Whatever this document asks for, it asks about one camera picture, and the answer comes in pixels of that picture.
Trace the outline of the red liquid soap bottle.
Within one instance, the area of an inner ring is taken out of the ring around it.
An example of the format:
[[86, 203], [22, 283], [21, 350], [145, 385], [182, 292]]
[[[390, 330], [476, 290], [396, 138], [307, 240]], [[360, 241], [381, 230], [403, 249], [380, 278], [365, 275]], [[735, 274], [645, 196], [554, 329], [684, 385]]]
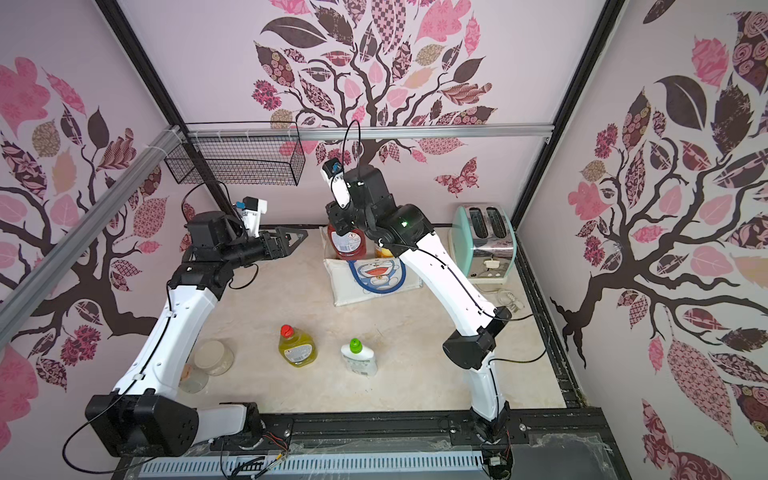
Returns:
[[337, 259], [356, 261], [366, 257], [366, 237], [361, 230], [353, 229], [340, 235], [333, 225], [329, 225], [327, 235]]

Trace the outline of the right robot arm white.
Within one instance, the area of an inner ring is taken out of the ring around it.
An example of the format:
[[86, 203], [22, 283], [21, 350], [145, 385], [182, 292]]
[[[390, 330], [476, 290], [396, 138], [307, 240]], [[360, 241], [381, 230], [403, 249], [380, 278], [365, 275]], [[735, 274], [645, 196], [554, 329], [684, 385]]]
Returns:
[[461, 273], [418, 207], [407, 204], [378, 211], [352, 204], [343, 208], [332, 201], [326, 213], [337, 232], [362, 231], [431, 290], [454, 323], [443, 351], [468, 374], [471, 409], [488, 423], [496, 421], [503, 401], [491, 361], [496, 337], [512, 320], [510, 311], [494, 306]]

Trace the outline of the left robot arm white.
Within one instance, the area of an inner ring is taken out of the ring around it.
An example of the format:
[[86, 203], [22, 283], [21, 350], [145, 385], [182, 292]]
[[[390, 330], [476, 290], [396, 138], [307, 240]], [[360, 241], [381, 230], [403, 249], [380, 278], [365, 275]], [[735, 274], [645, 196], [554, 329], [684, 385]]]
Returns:
[[132, 366], [85, 409], [88, 425], [113, 457], [179, 457], [220, 437], [261, 438], [253, 403], [197, 409], [177, 396], [183, 369], [209, 315], [238, 268], [290, 256], [307, 238], [278, 227], [255, 237], [230, 233], [224, 221], [189, 223], [192, 239], [166, 286], [166, 304]]

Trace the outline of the yellow-green soap bottle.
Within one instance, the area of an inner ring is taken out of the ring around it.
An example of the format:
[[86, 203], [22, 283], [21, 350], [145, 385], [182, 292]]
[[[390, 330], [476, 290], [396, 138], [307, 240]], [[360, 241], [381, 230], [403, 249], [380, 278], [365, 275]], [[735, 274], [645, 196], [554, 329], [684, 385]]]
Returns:
[[288, 324], [280, 328], [278, 351], [290, 365], [297, 368], [309, 365], [317, 358], [313, 337]]

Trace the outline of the white canvas shopping bag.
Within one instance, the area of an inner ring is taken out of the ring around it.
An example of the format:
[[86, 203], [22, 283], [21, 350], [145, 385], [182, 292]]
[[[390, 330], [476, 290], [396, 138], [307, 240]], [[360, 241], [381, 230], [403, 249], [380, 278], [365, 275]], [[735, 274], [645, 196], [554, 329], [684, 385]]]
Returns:
[[366, 237], [367, 255], [356, 261], [339, 260], [331, 247], [327, 227], [319, 228], [323, 264], [330, 278], [336, 307], [419, 289], [422, 280], [398, 258], [377, 258], [375, 247]]

